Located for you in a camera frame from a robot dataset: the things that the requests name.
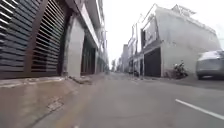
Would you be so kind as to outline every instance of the white car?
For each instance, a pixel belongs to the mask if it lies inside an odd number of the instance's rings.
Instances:
[[[224,78],[224,51],[211,51],[202,53],[196,64],[198,79],[204,76]]]

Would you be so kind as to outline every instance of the concrete wall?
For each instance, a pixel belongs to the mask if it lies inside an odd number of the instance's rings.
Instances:
[[[189,17],[158,8],[156,18],[162,41],[162,75],[181,60],[187,71],[194,73],[199,53],[221,49],[214,30]]]
[[[84,36],[84,29],[75,18],[68,39],[67,73],[69,76],[80,77]]]

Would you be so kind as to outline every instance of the building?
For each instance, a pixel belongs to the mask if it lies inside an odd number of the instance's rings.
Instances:
[[[108,65],[102,0],[3,0],[0,5],[0,79],[80,77]]]
[[[195,73],[200,53],[220,50],[215,31],[194,20],[195,12],[176,5],[165,9],[156,4],[141,22],[140,52],[133,57],[138,61],[138,71],[145,76],[170,75],[174,64],[184,61],[189,74]]]
[[[121,71],[128,72],[128,45],[124,44],[123,52],[121,55]]]

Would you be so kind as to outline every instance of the overcast sky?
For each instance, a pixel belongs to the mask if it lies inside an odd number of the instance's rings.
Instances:
[[[172,8],[175,4],[195,11],[194,18],[216,30],[220,41],[224,41],[224,6],[222,0],[104,0],[105,23],[110,63],[118,59],[123,44],[131,37],[131,27],[140,14],[148,12],[153,3]]]

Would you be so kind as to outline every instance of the motorcycle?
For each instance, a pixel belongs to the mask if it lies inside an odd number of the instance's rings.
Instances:
[[[174,66],[174,76],[176,79],[182,79],[188,76],[186,70],[184,69],[184,63],[175,64]]]

